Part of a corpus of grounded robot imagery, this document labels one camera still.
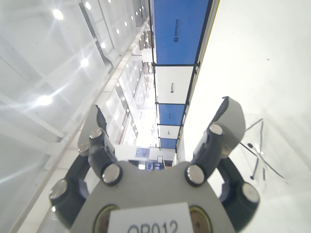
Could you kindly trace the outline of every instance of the metal beam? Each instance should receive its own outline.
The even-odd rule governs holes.
[[[38,125],[44,127],[45,129],[47,129],[48,131],[50,131],[51,133],[57,135],[60,138],[63,138],[65,135],[63,133],[61,133],[60,131],[58,131],[57,129],[55,129],[54,127],[52,127],[51,125],[49,125],[48,123],[44,122],[42,119],[40,119],[38,116],[33,115],[30,112],[25,112],[24,110],[20,109],[19,104],[17,104],[15,101],[11,100],[10,98],[8,98],[7,96],[5,96],[4,94],[0,93],[0,101],[7,104],[10,108],[16,110],[17,112],[21,113],[22,115],[26,116],[27,118],[29,118],[30,120],[34,121],[35,123],[37,123]]]

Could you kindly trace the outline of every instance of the metal screw head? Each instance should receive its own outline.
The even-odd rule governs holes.
[[[105,183],[110,184],[115,182],[120,175],[120,167],[116,164],[108,165],[105,169],[102,178]]]
[[[187,176],[194,184],[202,184],[204,182],[204,173],[196,164],[192,164],[187,168]]]
[[[210,131],[214,134],[217,134],[217,135],[222,135],[222,133],[223,133],[222,128],[217,124],[212,124],[210,126]]]
[[[96,131],[91,131],[90,138],[91,139],[98,138],[99,136],[101,136],[102,133],[103,131],[100,128],[98,128]]]
[[[62,194],[66,192],[67,187],[68,187],[68,184],[65,179],[62,179],[56,182],[56,184],[50,190],[50,193],[49,193],[50,199],[53,200],[53,199],[59,198]]]
[[[252,203],[258,203],[259,202],[259,199],[260,199],[259,193],[253,185],[245,182],[242,185],[242,193]]]
[[[79,147],[78,147],[78,152],[79,152],[80,154],[84,154],[84,153],[86,153],[86,152],[89,150],[89,147],[90,147],[89,141],[83,142],[83,143],[81,143],[81,144],[79,145]]]

